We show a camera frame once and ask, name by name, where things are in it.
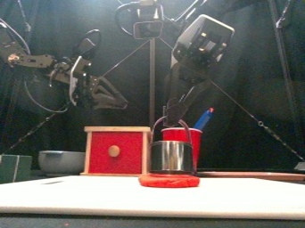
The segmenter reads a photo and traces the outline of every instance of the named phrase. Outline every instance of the table surface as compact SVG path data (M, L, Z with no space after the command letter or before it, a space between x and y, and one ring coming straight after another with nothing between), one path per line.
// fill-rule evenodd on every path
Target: table surface
M305 220L305 185L252 178L165 189L136 177L64 176L1 184L0 192L0 213Z

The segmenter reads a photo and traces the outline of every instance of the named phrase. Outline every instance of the gray bowl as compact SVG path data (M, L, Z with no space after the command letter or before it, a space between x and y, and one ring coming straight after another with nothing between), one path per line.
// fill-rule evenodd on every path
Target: gray bowl
M84 152L40 151L37 163L46 175L77 175L84 168Z

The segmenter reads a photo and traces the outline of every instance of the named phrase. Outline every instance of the red coaster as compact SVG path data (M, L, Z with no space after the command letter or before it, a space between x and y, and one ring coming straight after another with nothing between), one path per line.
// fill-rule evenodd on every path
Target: red coaster
M200 178L192 175L140 175L137 181L141 186L155 188L190 188L196 187Z

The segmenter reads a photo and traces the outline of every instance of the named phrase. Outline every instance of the pen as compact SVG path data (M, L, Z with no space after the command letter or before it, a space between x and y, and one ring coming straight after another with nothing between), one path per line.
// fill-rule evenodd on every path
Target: pen
M199 120L198 120L196 123L195 123L195 126L194 126L195 129L198 129L198 130L202 131L202 129L204 128L204 125L207 124L210 118L212 117L212 112L214 112L214 108L208 108L208 109L203 112L203 114L202 114Z

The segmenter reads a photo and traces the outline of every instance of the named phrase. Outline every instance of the cable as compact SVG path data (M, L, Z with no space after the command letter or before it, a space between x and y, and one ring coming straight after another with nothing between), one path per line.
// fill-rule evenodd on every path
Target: cable
M69 108L69 103L71 102L66 102L65 105L64 105L64 110L61 110L61 108L58 110L50 110L48 108L45 108L41 104L38 104L38 102L33 99L32 95L30 95L30 92L28 91L28 87L26 87L26 80L24 80L24 87L25 87L25 92L26 92L26 96L28 98L30 99L30 101L45 111L50 112L50 113L64 113L68 108Z

